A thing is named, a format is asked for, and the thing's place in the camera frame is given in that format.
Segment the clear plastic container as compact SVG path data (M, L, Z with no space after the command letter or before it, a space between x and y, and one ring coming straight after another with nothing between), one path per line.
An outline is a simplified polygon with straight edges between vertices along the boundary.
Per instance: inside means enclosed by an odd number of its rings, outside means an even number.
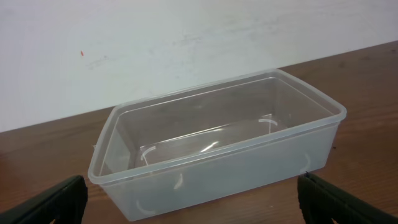
M346 108L282 70L117 105L88 178L129 221L325 166Z

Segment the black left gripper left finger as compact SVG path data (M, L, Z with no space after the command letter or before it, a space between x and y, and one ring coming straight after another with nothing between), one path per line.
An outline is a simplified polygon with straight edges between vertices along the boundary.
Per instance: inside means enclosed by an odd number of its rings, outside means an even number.
M81 175L65 179L24 203L1 214L1 223L80 224L88 201Z

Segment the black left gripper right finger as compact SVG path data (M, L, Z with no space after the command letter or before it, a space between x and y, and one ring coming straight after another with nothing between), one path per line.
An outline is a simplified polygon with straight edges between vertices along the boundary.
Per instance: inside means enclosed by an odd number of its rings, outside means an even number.
M299 207L306 224L397 223L392 216L315 174L298 176Z

